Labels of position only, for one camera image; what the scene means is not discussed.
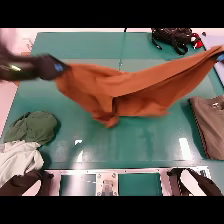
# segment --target green garment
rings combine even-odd
[[[6,133],[4,142],[25,140],[44,145],[54,137],[56,118],[48,112],[36,111],[26,113],[16,120]]]

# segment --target black object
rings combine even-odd
[[[171,44],[174,50],[180,55],[184,55],[188,52],[188,48],[186,45],[191,42],[191,37],[193,34],[190,28],[151,28],[151,29],[152,29],[152,43],[156,45],[158,49],[162,50],[162,47],[155,42],[155,39]]]
[[[41,187],[36,196],[49,196],[53,174],[46,171],[30,171],[24,176],[13,176],[0,188],[0,196],[22,196],[38,180]]]
[[[53,80],[69,68],[49,54],[34,57],[13,55],[0,40],[0,80],[18,81],[38,77]]]
[[[223,196],[220,189],[212,180],[205,177],[204,174],[199,175],[194,170],[189,168],[173,168],[170,172],[167,172],[173,196],[189,196],[189,194],[191,194],[191,192],[184,186],[184,184],[180,180],[180,176],[183,170],[189,171],[189,173],[198,182],[198,186],[207,196]]]

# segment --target green table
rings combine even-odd
[[[96,63],[113,68],[119,68],[122,59],[120,69],[126,71],[183,57],[171,46],[161,45],[162,51],[151,43],[150,35],[148,37],[146,33],[39,33],[32,54],[50,53],[70,63]],[[187,56],[204,50],[189,49]],[[54,141],[40,148],[45,169],[208,165],[213,180],[224,192],[224,162],[206,159],[188,103],[193,95],[209,98],[220,94],[223,94],[223,88],[213,69],[192,93],[170,108],[169,115],[122,117],[115,128],[107,129],[61,94],[54,82],[27,81],[21,83],[17,91],[4,133],[22,114],[46,110],[55,114],[61,127]],[[75,140],[82,140],[82,143],[75,145]],[[80,154],[82,162],[77,162]]]

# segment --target blue object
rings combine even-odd
[[[60,64],[55,64],[54,67],[55,67],[55,69],[56,69],[58,72],[62,72],[62,71],[63,71],[63,67],[62,67]]]
[[[219,55],[217,61],[224,61],[224,54]]]

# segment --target brown folded garment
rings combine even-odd
[[[224,95],[190,99],[204,150],[209,158],[224,160]]]
[[[73,64],[56,79],[58,89],[94,119],[112,127],[119,116],[162,116],[191,92],[211,70],[224,46],[191,57],[125,72],[99,65]]]

